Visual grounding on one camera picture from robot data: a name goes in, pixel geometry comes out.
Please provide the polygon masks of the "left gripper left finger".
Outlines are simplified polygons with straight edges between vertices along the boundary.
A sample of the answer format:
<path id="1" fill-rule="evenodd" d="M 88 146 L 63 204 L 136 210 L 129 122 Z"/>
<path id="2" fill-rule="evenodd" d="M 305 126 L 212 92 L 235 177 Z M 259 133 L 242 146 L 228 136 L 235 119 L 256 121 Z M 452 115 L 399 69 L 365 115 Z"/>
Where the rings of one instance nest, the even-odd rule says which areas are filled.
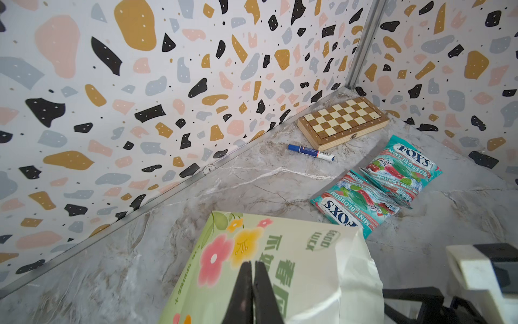
<path id="1" fill-rule="evenodd" d="M 241 264 L 222 324 L 253 323 L 252 264 Z"/>

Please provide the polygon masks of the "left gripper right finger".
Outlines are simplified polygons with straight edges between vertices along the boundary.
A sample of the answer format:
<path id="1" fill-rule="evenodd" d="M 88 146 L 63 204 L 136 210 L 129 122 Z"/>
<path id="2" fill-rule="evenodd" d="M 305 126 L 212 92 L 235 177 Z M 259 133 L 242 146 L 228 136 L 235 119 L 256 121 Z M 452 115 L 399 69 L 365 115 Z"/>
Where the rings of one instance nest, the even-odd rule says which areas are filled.
<path id="1" fill-rule="evenodd" d="M 255 262 L 253 281 L 255 320 L 258 324 L 284 324 L 266 265 Z"/>

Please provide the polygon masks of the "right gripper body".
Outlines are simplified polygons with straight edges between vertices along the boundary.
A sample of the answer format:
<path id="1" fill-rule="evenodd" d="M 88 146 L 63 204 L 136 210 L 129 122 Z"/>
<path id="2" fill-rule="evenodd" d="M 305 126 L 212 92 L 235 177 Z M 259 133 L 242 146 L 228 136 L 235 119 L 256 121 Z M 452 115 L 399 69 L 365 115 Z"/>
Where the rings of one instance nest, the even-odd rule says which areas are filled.
<path id="1" fill-rule="evenodd" d="M 445 297 L 435 287 L 383 289 L 383 298 L 405 302 L 419 302 L 420 309 L 415 319 L 384 304 L 384 314 L 395 323 L 479 323 L 486 322 L 475 306 L 458 296 L 454 296 L 450 306 L 443 305 Z"/>

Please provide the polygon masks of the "white floral paper bag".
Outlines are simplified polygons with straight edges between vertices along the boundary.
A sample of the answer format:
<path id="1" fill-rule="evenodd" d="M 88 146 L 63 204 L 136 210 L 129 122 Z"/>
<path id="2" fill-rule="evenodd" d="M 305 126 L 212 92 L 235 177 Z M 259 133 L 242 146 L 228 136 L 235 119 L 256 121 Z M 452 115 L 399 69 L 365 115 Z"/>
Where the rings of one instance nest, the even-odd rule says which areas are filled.
<path id="1" fill-rule="evenodd" d="M 383 285 L 362 230 L 213 211 L 160 317 L 221 323 L 241 264 L 266 265 L 284 323 L 382 323 Z"/>

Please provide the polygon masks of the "mint blossom candy bag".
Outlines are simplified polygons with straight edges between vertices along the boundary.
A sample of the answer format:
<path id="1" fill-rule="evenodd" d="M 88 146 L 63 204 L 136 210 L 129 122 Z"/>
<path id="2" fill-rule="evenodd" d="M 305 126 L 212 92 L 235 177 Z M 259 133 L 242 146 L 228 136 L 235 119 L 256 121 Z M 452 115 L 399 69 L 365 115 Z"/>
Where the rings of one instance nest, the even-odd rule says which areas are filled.
<path id="1" fill-rule="evenodd" d="M 348 171 L 310 202 L 331 223 L 362 229 L 367 238 L 401 207 L 354 171 Z"/>
<path id="2" fill-rule="evenodd" d="M 442 174 L 436 163 L 395 135 L 360 171 L 396 204 L 408 209 L 419 193 Z"/>

